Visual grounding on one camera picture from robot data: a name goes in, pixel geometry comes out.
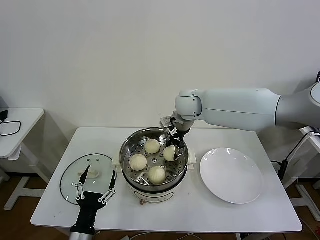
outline white wall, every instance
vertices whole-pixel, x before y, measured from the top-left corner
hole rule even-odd
[[[291,94],[320,69],[319,8],[317,0],[2,0],[0,96],[12,108],[44,108],[70,139],[80,126],[158,126],[181,89]]]

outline steamer basket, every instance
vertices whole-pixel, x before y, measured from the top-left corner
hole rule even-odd
[[[119,160],[125,179],[136,189],[144,193],[163,193],[177,186],[185,177],[189,159],[189,151],[185,145],[183,154],[175,161],[166,161],[163,155],[167,147],[168,133],[161,128],[152,127],[133,133],[123,143]],[[160,151],[149,154],[145,151],[145,143],[149,139],[156,139],[160,143]],[[134,171],[130,167],[130,159],[135,154],[144,155],[147,166],[141,171]],[[149,170],[154,166],[160,166],[166,170],[166,179],[162,184],[152,184],[149,181]]]

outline cable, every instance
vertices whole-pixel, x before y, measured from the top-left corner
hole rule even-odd
[[[144,233],[140,233],[140,234],[137,234],[137,235],[131,237],[130,240],[132,240],[132,239],[134,239],[134,238],[136,238],[136,237],[139,237],[139,236],[142,236],[142,235],[146,235],[146,234],[151,234],[151,233],[152,233],[151,231],[149,231],[149,232],[144,232]],[[188,236],[193,236],[193,237],[195,237],[195,238],[197,238],[197,239],[199,239],[199,240],[202,240],[202,238],[196,236],[194,233],[188,233],[187,235],[185,235],[185,236],[183,236],[183,237],[180,237],[180,238],[177,239],[177,240],[184,239],[185,237],[188,237]]]
[[[286,235],[285,235],[283,232],[282,232],[281,234],[282,234],[282,236],[284,237],[284,240],[287,240]]]
[[[296,148],[299,146],[299,144],[305,139],[305,137],[307,136],[307,135],[309,135],[309,132],[308,133],[306,133],[301,139],[300,139],[300,141],[297,143],[297,145],[295,145],[295,147],[292,149],[292,151],[288,154],[288,156],[286,156],[286,158],[285,158],[285,160],[287,160],[288,161],[288,158],[290,157],[290,155],[294,152],[294,150],[296,150]]]
[[[2,136],[2,137],[12,136],[12,135],[15,135],[15,134],[17,134],[18,132],[20,132],[20,130],[21,130],[21,121],[6,121],[6,122],[3,122],[3,121],[2,121],[0,125],[3,125],[3,124],[13,124],[13,123],[19,123],[19,129],[18,129],[16,132],[14,132],[14,133],[10,133],[10,134],[0,134],[0,136]]]
[[[183,237],[180,237],[179,239],[177,240],[181,240],[181,239],[184,239],[185,237],[188,237],[188,236],[193,236],[199,240],[202,240],[200,237],[196,236],[194,233],[188,233],[187,235],[183,236]]]
[[[132,238],[130,238],[130,240],[136,238],[136,237],[139,237],[139,236],[142,236],[142,235],[146,235],[146,234],[151,234],[151,231],[148,231],[148,232],[144,232],[144,233],[140,233],[140,234],[137,234],[137,235],[134,235]]]
[[[294,159],[296,153],[300,149],[300,147],[311,137],[314,136],[320,136],[320,134],[316,131],[310,131],[306,133],[300,141],[297,143],[297,145],[292,149],[292,151],[286,156],[285,160],[283,160],[280,164],[280,170],[278,171],[278,177],[282,181],[284,179],[287,167],[292,159]]]
[[[303,222],[309,229],[310,231],[313,233],[313,235],[316,237],[317,240],[320,240],[319,237],[317,236],[317,234],[312,230],[312,228],[305,222],[305,220],[303,220],[302,218],[300,218],[300,221]]]
[[[276,164],[279,164],[281,166],[281,162],[279,162],[279,161],[271,161],[271,163],[276,163]]]

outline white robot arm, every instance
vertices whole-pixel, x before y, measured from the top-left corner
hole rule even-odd
[[[170,119],[178,131],[186,132],[195,120],[210,125],[246,131],[282,126],[300,129],[320,127],[320,83],[293,95],[280,96],[265,88],[181,91]]]

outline pot handle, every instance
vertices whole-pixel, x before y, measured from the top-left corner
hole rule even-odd
[[[117,173],[121,173],[122,172],[122,167],[120,164],[120,149],[118,151],[116,151],[115,155],[112,158],[112,165],[115,166],[115,171]]]
[[[188,148],[189,151],[189,159],[188,159],[188,170],[192,170],[195,169],[194,168],[194,164],[197,163],[197,158],[196,158],[196,153],[195,150],[193,150],[192,148]]]

